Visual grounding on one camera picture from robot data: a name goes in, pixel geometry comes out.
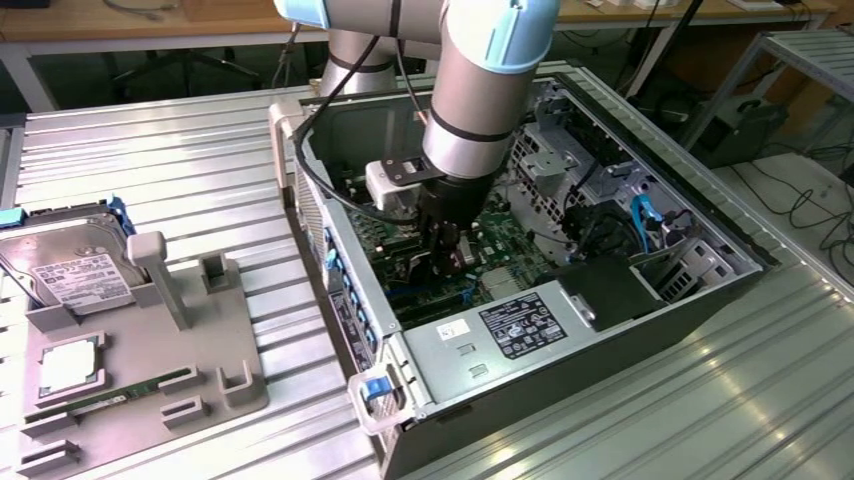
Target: wooden table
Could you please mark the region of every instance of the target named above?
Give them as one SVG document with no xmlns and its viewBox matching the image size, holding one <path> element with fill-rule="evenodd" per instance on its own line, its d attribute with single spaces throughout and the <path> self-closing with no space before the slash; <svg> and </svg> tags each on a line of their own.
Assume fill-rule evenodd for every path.
<svg viewBox="0 0 854 480">
<path fill-rule="evenodd" d="M 804 1 L 812 12 L 810 28 L 815 28 L 835 7 L 823 0 Z M 631 92 L 646 80 L 688 3 L 690 0 L 682 0 L 679 6 L 662 8 L 655 13 L 650 26 L 660 27 L 663 31 L 634 80 Z M 640 28 L 647 24 L 650 13 L 636 7 L 616 7 L 608 3 L 595 9 L 579 0 L 563 0 L 556 29 Z M 0 35 L 5 39 L 0 43 L 0 60 L 30 110 L 56 110 L 50 94 L 29 63 L 29 58 L 36 55 L 276 44 L 285 41 L 291 30 L 289 23 L 280 18 L 191 22 L 180 8 L 163 12 L 161 16 L 163 21 L 149 21 L 139 15 L 107 8 L 99 0 L 53 0 L 50 8 L 9 9 L 5 16 L 0 14 Z M 726 0 L 706 0 L 691 25 L 791 20 L 787 9 L 747 12 Z M 323 41 L 325 38 L 321 30 L 307 29 L 299 35 L 300 42 Z"/>
</svg>

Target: hard drive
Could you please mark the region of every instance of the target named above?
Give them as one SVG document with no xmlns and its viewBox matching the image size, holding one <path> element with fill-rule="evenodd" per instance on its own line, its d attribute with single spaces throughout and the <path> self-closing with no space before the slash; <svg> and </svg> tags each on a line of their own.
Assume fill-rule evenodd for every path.
<svg viewBox="0 0 854 480">
<path fill-rule="evenodd" d="M 26 215 L 0 212 L 0 266 L 41 308 L 65 305 L 77 315 L 127 305 L 148 281 L 127 257 L 133 226 L 117 198 Z"/>
</svg>

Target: warning label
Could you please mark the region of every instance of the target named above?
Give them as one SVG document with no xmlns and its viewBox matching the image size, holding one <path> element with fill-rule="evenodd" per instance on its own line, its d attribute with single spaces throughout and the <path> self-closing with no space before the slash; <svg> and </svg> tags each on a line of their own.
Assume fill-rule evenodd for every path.
<svg viewBox="0 0 854 480">
<path fill-rule="evenodd" d="M 566 338 L 566 332 L 536 293 L 480 312 L 504 357 L 511 360 Z"/>
<path fill-rule="evenodd" d="M 95 255 L 32 269 L 62 305 L 83 307 L 131 295 L 109 255 Z"/>
</svg>

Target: green circuit board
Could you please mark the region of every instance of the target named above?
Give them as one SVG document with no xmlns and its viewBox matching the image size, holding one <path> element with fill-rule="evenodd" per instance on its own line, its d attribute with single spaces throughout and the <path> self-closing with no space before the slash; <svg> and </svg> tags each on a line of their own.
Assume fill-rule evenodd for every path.
<svg viewBox="0 0 854 480">
<path fill-rule="evenodd" d="M 500 198 L 493 195 L 477 217 L 479 227 L 468 237 L 477 265 L 421 286 L 411 286 L 407 282 L 412 258 L 427 254 L 416 230 L 381 223 L 351 211 L 361 248 L 404 329 L 496 300 L 496 290 L 489 290 L 481 282 L 481 276 L 488 272 L 508 272 L 519 290 L 524 290 L 540 274 L 554 268 L 526 238 L 526 231 L 512 214 L 500 207 Z"/>
</svg>

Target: metal workbench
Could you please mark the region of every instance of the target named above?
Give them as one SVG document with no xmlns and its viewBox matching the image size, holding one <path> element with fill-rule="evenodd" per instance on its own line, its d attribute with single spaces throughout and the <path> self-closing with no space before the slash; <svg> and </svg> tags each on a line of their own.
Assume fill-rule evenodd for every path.
<svg viewBox="0 0 854 480">
<path fill-rule="evenodd" d="M 592 75 L 555 69 L 571 72 L 782 265 L 684 342 L 409 478 L 851 477 L 854 292 L 796 245 L 780 244 L 770 223 L 744 213 Z M 115 191 L 139 228 L 169 239 L 171 265 L 219 249 L 237 260 L 271 395 L 263 411 L 77 478 L 377 476 L 276 203 L 272 101 L 249 93 L 38 114 L 14 132 L 16 204 L 79 203 Z M 24 324 L 9 282 L 0 293 L 1 475 L 13 461 Z"/>
<path fill-rule="evenodd" d="M 854 102 L 854 35 L 842 30 L 803 30 L 796 32 L 763 32 L 756 35 L 742 54 L 714 97 L 694 117 L 682 137 L 682 145 L 691 149 L 723 102 L 743 81 L 759 55 L 770 53 L 798 69 L 812 80 L 830 88 L 848 102 Z M 764 75 L 752 95 L 760 98 L 771 87 L 775 74 Z"/>
</svg>

